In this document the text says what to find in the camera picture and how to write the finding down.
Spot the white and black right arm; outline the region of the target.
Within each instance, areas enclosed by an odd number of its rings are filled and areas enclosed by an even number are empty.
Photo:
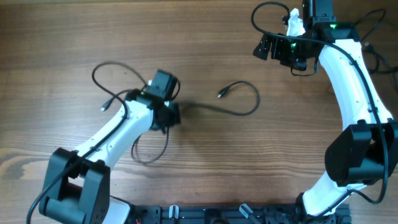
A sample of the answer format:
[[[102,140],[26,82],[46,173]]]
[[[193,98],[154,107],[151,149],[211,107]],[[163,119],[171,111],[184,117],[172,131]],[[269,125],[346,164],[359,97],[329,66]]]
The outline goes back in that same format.
[[[361,39],[351,22],[338,22],[331,1],[304,1],[282,18],[285,34],[262,31],[253,54],[278,60],[292,75],[305,76],[307,60],[326,71],[343,122],[325,152],[325,173],[298,198],[302,222],[320,221],[353,194],[381,182],[385,196],[397,165],[397,122],[381,101],[364,64]]]

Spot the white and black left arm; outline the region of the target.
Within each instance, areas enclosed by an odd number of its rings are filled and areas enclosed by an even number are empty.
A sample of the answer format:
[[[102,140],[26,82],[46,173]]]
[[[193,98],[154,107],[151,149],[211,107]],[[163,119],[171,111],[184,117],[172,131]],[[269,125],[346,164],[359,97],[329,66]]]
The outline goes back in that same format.
[[[40,214],[60,223],[127,223],[134,207],[111,196],[111,171],[145,132],[166,133],[179,122],[178,104],[148,92],[130,92],[120,111],[94,136],[72,151],[58,148],[50,156]]]

